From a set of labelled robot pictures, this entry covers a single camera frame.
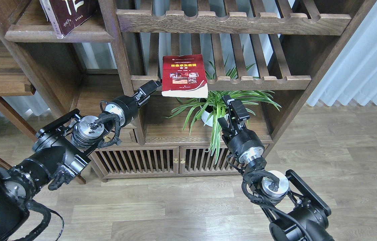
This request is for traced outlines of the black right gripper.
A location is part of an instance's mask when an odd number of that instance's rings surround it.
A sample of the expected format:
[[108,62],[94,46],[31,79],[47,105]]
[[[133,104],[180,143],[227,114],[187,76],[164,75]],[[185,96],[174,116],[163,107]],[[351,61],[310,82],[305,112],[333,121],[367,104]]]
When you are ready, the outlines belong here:
[[241,164],[264,163],[262,157],[264,145],[257,134],[246,128],[245,122],[250,118],[241,100],[235,100],[230,95],[222,97],[228,108],[229,117],[217,119],[222,131],[222,139],[235,159]]

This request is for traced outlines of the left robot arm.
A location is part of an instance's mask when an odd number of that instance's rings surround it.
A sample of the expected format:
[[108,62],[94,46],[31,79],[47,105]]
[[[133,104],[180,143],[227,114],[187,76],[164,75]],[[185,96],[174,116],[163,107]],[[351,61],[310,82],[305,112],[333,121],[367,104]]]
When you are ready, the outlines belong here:
[[56,190],[70,183],[86,168],[95,149],[119,145],[121,128],[132,122],[159,87],[159,81],[151,80],[133,96],[107,102],[99,116],[81,116],[74,109],[38,131],[32,156],[8,170],[0,167],[0,241],[15,233],[30,211],[42,214],[43,220],[21,240],[37,238],[47,228],[53,210],[34,201],[34,196],[44,185]]

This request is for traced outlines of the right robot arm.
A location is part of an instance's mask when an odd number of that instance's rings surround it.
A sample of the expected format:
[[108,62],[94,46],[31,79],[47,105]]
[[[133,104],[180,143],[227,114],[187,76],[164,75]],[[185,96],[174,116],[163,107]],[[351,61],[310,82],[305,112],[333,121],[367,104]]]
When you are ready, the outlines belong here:
[[240,100],[223,96],[229,117],[219,118],[222,139],[243,168],[242,191],[254,204],[259,205],[268,220],[269,229],[276,241],[332,241],[326,231],[330,207],[293,170],[285,174],[266,171],[262,156],[264,146],[245,122],[249,119]]

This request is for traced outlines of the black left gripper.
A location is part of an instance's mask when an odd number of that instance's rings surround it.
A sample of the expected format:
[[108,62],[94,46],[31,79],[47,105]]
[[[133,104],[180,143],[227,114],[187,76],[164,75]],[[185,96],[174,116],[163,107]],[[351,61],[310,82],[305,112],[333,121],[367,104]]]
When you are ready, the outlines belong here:
[[121,128],[132,122],[133,118],[137,116],[138,109],[143,106],[150,95],[162,86],[160,81],[150,80],[146,84],[137,89],[133,96],[119,96],[114,100],[107,102],[105,110],[102,110],[101,116],[105,114],[117,114],[120,116]]

